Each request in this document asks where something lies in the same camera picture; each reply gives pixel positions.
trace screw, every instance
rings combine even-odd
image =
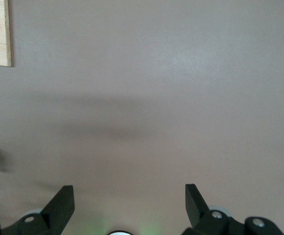
[[[222,218],[221,213],[218,212],[218,211],[213,211],[212,216],[213,216],[214,218],[216,218],[216,219],[221,219],[221,218]]]
[[[26,218],[24,221],[25,223],[30,223],[34,220],[34,217],[33,216],[29,216],[28,218]]]
[[[264,222],[262,220],[260,220],[260,219],[256,219],[255,218],[255,219],[252,220],[252,222],[256,226],[261,227],[261,228],[265,226]]]

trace metal screw head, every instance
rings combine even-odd
[[[26,218],[24,221],[25,223],[30,223],[34,220],[34,217],[33,216],[29,216],[28,218]]]
[[[214,218],[216,218],[216,219],[221,219],[221,218],[222,218],[221,213],[218,212],[218,211],[213,211],[212,216],[213,216]]]
[[[255,218],[255,219],[252,220],[252,222],[256,226],[261,227],[261,228],[265,226],[264,222],[262,220],[260,220],[260,219],[256,219]]]

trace gray surface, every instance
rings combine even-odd
[[[10,1],[0,222],[73,184],[63,234],[178,235],[184,185],[284,231],[284,1]]]

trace silver bolt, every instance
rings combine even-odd
[[[222,218],[221,213],[218,212],[218,211],[213,211],[212,216],[213,216],[214,218],[216,218],[216,219],[221,219],[221,218]]]
[[[30,223],[34,220],[34,217],[33,216],[29,216],[28,218],[26,218],[24,221],[25,223]]]
[[[265,226],[264,222],[260,219],[253,219],[252,222],[256,226],[261,227],[261,228]]]

